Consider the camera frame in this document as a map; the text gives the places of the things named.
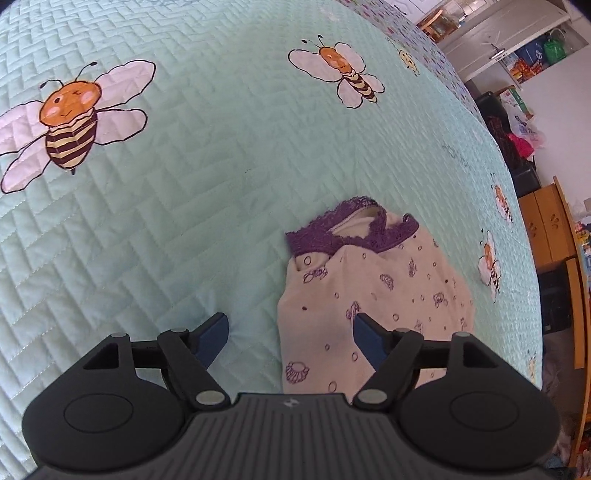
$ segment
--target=bed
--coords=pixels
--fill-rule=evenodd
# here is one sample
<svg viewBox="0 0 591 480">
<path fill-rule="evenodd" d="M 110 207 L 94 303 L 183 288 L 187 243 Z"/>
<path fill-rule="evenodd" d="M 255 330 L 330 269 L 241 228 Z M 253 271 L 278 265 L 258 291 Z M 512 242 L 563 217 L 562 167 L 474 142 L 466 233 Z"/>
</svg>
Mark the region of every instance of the bed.
<svg viewBox="0 0 591 480">
<path fill-rule="evenodd" d="M 540 384 L 511 178 L 395 8 L 17 0 L 0 54 L 0 480 L 34 469 L 28 403 L 112 332 L 153 339 L 225 312 L 210 372 L 232 395 L 279 391 L 284 233 L 354 196 L 429 229 L 470 285 L 476 334 Z M 496 296 L 478 269 L 487 232 Z"/>
</svg>

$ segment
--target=pink cloth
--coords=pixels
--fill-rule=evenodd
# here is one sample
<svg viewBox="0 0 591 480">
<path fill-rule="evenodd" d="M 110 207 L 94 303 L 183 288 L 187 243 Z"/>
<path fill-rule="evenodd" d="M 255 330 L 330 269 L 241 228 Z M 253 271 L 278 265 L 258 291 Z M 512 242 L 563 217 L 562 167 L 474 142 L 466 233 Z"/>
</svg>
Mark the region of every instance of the pink cloth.
<svg viewBox="0 0 591 480">
<path fill-rule="evenodd" d="M 507 134 L 509 139 L 515 144 L 521 158 L 529 158 L 534 153 L 534 147 L 525 139 L 515 134 Z"/>
<path fill-rule="evenodd" d="M 359 312 L 429 340 L 473 330 L 467 285 L 411 215 L 358 197 L 287 239 L 294 257 L 278 304 L 287 394 L 342 392 L 352 400 L 374 373 L 353 341 Z M 423 370 L 418 384 L 444 373 Z"/>
</svg>

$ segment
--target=cabinet door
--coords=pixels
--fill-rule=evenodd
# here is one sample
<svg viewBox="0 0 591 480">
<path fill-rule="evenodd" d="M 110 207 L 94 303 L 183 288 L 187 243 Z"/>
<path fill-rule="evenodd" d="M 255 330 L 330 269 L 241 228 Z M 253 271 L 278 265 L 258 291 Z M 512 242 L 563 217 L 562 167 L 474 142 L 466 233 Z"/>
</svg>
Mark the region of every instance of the cabinet door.
<svg viewBox="0 0 591 480">
<path fill-rule="evenodd" d="M 417 24 L 425 14 L 410 0 L 386 0 L 387 3 L 397 8 L 409 21 Z"/>
<path fill-rule="evenodd" d="M 546 0 L 502 0 L 467 22 L 440 47 L 460 78 L 467 82 L 542 33 L 569 19 L 564 10 Z"/>
<path fill-rule="evenodd" d="M 533 193 L 521 197 L 518 201 L 521 216 L 525 223 L 525 230 L 527 230 L 527 236 L 530 239 L 535 269 L 539 270 L 552 263 L 552 256 L 550 255 L 550 247 L 548 246 L 538 202 L 535 201 Z"/>
<path fill-rule="evenodd" d="M 546 230 L 552 261 L 562 261 L 577 254 L 569 221 L 556 185 L 548 185 L 534 192 Z"/>
<path fill-rule="evenodd" d="M 413 3 L 421 10 L 421 12 L 428 14 L 441 3 L 441 0 L 413 0 Z"/>
</svg>

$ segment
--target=bee print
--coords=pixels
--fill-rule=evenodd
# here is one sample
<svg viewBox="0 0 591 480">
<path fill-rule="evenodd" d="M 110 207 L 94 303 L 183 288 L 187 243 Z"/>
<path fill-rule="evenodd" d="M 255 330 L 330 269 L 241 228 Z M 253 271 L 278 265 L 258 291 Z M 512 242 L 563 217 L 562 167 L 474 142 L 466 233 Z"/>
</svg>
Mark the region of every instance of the bee print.
<svg viewBox="0 0 591 480">
<path fill-rule="evenodd" d="M 414 260 L 411 258 L 410 262 L 408 263 L 408 276 L 414 277 L 417 273 L 417 266 L 414 264 Z"/>
<path fill-rule="evenodd" d="M 384 284 L 388 287 L 388 290 L 394 289 L 394 279 L 390 275 L 382 273 L 379 276 L 379 279 L 384 282 Z"/>
<path fill-rule="evenodd" d="M 373 75 L 363 73 L 365 62 L 361 56 L 346 43 L 339 42 L 334 47 L 327 47 L 318 35 L 320 45 L 311 40 L 318 48 L 318 53 L 308 50 L 292 50 L 287 58 L 299 70 L 325 82 L 338 82 L 336 94 L 348 108 L 358 108 L 367 100 L 378 103 L 377 93 L 384 92 L 384 84 Z"/>
<path fill-rule="evenodd" d="M 484 285 L 491 288 L 491 297 L 496 301 L 496 297 L 501 289 L 501 264 L 496 259 L 495 241 L 490 231 L 486 232 L 486 241 L 484 240 L 484 230 L 482 231 L 483 238 L 480 244 L 483 247 L 484 254 L 478 260 L 478 270 L 480 272 L 480 279 Z"/>
<path fill-rule="evenodd" d="M 138 109 L 114 108 L 141 94 L 154 78 L 156 65 L 133 60 L 100 75 L 94 82 L 78 78 L 57 82 L 45 102 L 34 100 L 0 116 L 0 155 L 18 153 L 0 181 L 3 193 L 24 190 L 53 162 L 74 175 L 94 144 L 125 141 L 141 132 L 148 118 Z"/>
<path fill-rule="evenodd" d="M 322 280 L 328 274 L 329 274 L 329 271 L 326 268 L 326 266 L 321 267 L 321 268 L 316 268 L 315 270 L 311 270 L 306 275 L 304 275 L 304 283 L 309 283 L 314 278 L 318 278 L 319 280 Z"/>
<path fill-rule="evenodd" d="M 439 308 L 439 305 L 444 304 L 447 307 L 447 300 L 443 292 L 436 293 L 433 296 L 433 301 L 435 302 L 435 307 Z"/>
<path fill-rule="evenodd" d="M 400 60 L 402 60 L 404 62 L 406 67 L 418 77 L 419 72 L 418 72 L 417 64 L 414 63 L 414 60 L 411 57 L 410 53 L 408 53 L 407 51 L 404 51 L 404 50 L 400 50 L 398 52 L 398 56 L 400 57 Z"/>
<path fill-rule="evenodd" d="M 420 320 L 417 320 L 417 323 L 414 324 L 414 330 L 423 335 L 423 323 Z"/>
<path fill-rule="evenodd" d="M 306 379 L 309 371 L 303 362 L 289 362 L 285 368 L 285 379 L 291 384 L 300 383 Z"/>
<path fill-rule="evenodd" d="M 509 203 L 507 202 L 507 199 L 503 194 L 501 185 L 495 182 L 495 175 L 491 174 L 491 177 L 493 181 L 491 189 L 495 195 L 496 209 L 503 217 L 503 220 L 506 221 L 509 226 L 512 226 L 513 216 L 511 215 L 511 208 L 509 207 Z"/>
<path fill-rule="evenodd" d="M 530 361 L 528 362 L 528 373 L 530 374 L 530 381 L 533 384 L 535 384 L 535 367 L 536 367 L 536 358 L 534 355 L 534 356 L 530 357 Z"/>
<path fill-rule="evenodd" d="M 359 302 L 354 301 L 351 304 L 351 308 L 349 310 L 347 310 L 347 320 L 350 320 L 351 322 L 353 322 L 353 320 L 355 319 L 355 316 L 361 312 L 361 307 L 359 306 Z"/>
</svg>

